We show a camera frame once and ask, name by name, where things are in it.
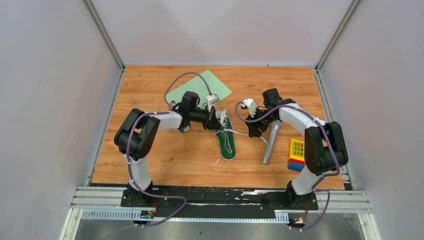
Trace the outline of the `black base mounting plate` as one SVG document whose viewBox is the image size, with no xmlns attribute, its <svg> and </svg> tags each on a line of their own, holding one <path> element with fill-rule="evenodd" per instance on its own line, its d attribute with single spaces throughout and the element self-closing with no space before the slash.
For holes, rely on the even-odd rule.
<svg viewBox="0 0 424 240">
<path fill-rule="evenodd" d="M 120 205 L 153 208 L 155 216 L 177 218 L 272 219 L 276 210 L 315 211 L 317 198 L 311 193 L 292 201 L 285 189 L 183 187 L 153 185 L 145 195 L 129 185 L 122 193 Z"/>
</svg>

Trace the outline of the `aluminium frame rail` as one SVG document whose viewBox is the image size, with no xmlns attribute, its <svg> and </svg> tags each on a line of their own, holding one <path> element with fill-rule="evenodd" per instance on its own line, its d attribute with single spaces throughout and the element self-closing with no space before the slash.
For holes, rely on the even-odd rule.
<svg viewBox="0 0 424 240">
<path fill-rule="evenodd" d="M 86 219 L 160 221 L 165 217 L 156 216 L 151 207 L 123 207 L 121 198 L 126 187 L 78 187 L 71 207 L 84 209 Z M 370 214 L 372 212 L 367 195 L 363 191 L 331 190 L 315 193 L 318 209 L 300 212 L 299 210 L 275 210 L 274 218 L 196 218 L 176 217 L 173 212 L 170 221 L 175 222 L 227 222 L 227 223 L 287 223 L 304 214 Z"/>
</svg>

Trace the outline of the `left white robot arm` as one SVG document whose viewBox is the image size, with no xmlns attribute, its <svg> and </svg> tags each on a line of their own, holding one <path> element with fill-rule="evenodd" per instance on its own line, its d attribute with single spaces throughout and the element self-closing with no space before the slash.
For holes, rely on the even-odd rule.
<svg viewBox="0 0 424 240">
<path fill-rule="evenodd" d="M 149 175 L 147 156 L 158 132 L 164 130 L 187 131 L 191 122 L 201 123 L 205 130 L 218 131 L 224 125 L 218 120 L 214 104 L 220 101 L 217 94 L 206 96 L 200 107 L 200 96 L 186 91 L 181 101 L 171 103 L 165 112 L 130 111 L 114 137 L 114 144 L 126 159 L 129 181 L 123 192 L 123 207 L 149 207 L 157 198 L 152 193 L 153 182 Z"/>
</svg>

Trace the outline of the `silver microphone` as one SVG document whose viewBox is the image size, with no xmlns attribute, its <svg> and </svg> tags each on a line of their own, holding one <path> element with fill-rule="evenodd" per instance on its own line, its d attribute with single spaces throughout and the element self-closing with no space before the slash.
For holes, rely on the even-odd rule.
<svg viewBox="0 0 424 240">
<path fill-rule="evenodd" d="M 279 120 L 273 121 L 269 127 L 269 136 L 266 142 L 265 151 L 262 157 L 262 164 L 267 165 L 270 161 L 279 131 L 281 129 L 282 122 Z"/>
</svg>

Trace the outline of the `yellow red blue block stack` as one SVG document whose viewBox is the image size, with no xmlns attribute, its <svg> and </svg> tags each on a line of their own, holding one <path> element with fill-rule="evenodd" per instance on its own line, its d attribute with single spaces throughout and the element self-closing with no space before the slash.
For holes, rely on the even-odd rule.
<svg viewBox="0 0 424 240">
<path fill-rule="evenodd" d="M 289 142 L 287 168 L 292 171 L 301 172 L 305 166 L 304 141 L 291 139 Z"/>
</svg>

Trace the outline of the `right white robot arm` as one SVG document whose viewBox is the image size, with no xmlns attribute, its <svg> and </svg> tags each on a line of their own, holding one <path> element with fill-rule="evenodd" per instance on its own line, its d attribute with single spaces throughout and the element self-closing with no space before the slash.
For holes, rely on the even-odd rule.
<svg viewBox="0 0 424 240">
<path fill-rule="evenodd" d="M 301 207 L 317 185 L 326 177 L 337 176 L 348 161 L 348 153 L 341 125 L 326 122 L 303 110 L 293 99 L 283 99 L 276 88 L 262 93 L 260 108 L 251 98 L 241 102 L 248 110 L 244 119 L 249 137 L 261 137 L 272 122 L 289 124 L 304 137 L 305 167 L 286 187 L 285 202 L 292 209 Z"/>
</svg>

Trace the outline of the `light green cutting mat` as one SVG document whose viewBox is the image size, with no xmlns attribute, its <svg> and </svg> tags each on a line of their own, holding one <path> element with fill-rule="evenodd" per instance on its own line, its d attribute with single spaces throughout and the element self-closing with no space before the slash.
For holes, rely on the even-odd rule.
<svg viewBox="0 0 424 240">
<path fill-rule="evenodd" d="M 205 70 L 200 74 L 208 84 L 212 94 L 216 94 L 219 98 L 219 101 L 222 101 L 226 97 L 232 94 L 232 91 L 221 81 L 219 80 L 210 70 Z M 209 95 L 207 87 L 203 80 L 199 76 L 195 76 L 193 79 L 189 80 L 186 83 L 183 83 L 181 86 L 170 91 L 166 94 L 166 101 L 168 103 L 175 102 L 180 103 L 185 92 L 191 91 L 197 93 L 200 101 L 199 107 L 203 107 L 207 103 L 206 97 Z"/>
</svg>

